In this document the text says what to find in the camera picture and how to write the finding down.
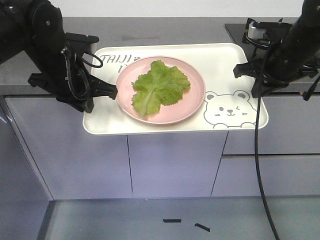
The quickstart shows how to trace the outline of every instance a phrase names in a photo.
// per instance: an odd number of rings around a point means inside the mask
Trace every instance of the gray floor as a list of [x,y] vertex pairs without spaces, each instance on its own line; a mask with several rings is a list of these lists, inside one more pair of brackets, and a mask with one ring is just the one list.
[[[282,240],[320,238],[320,197],[268,198]],[[164,223],[163,219],[181,219]],[[199,223],[210,232],[195,227]],[[57,201],[46,240],[273,240],[260,198]]]

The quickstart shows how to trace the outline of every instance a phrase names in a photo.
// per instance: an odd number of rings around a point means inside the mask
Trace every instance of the bear cartoon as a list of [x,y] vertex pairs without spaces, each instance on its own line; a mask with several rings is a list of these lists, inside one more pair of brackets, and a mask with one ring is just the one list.
[[257,114],[257,110],[253,108],[249,99],[249,93],[243,90],[222,95],[208,91],[204,99],[204,119],[217,129],[252,127],[256,123],[253,115]]

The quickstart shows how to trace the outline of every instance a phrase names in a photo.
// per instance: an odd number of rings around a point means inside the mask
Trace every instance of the gray countertop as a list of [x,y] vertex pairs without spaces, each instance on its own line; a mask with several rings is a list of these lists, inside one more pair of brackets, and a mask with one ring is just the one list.
[[[276,21],[277,18],[259,18]],[[97,50],[105,47],[232,43],[225,24],[243,24],[245,17],[65,17],[65,32],[98,36]],[[284,22],[293,23],[294,18]],[[28,78],[39,70],[21,52],[0,65],[0,95],[46,95],[39,87],[31,87]],[[306,78],[290,84],[282,92],[307,89]]]

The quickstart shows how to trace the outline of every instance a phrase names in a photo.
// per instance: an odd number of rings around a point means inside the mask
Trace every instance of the cabinet door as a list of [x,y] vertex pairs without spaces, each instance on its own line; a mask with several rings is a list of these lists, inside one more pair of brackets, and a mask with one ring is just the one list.
[[132,196],[126,136],[87,133],[83,114],[51,97],[6,102],[54,199]]
[[[264,97],[269,123],[259,131],[260,154],[320,153],[320,96]],[[224,154],[254,154],[254,131],[231,131]]]
[[227,132],[129,135],[133,196],[209,197]]
[[[261,156],[259,162],[266,196],[320,194],[320,155]],[[223,158],[213,196],[260,196],[254,157]]]
[[0,107],[0,239],[37,239],[48,201]]

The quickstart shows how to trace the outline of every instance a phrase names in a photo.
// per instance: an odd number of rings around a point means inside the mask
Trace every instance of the lettuce leaf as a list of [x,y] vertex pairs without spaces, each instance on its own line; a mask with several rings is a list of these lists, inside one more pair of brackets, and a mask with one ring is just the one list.
[[138,77],[132,87],[137,93],[132,105],[141,117],[156,114],[161,105],[176,104],[190,88],[190,82],[176,66],[168,67],[161,60],[151,63],[151,70]]

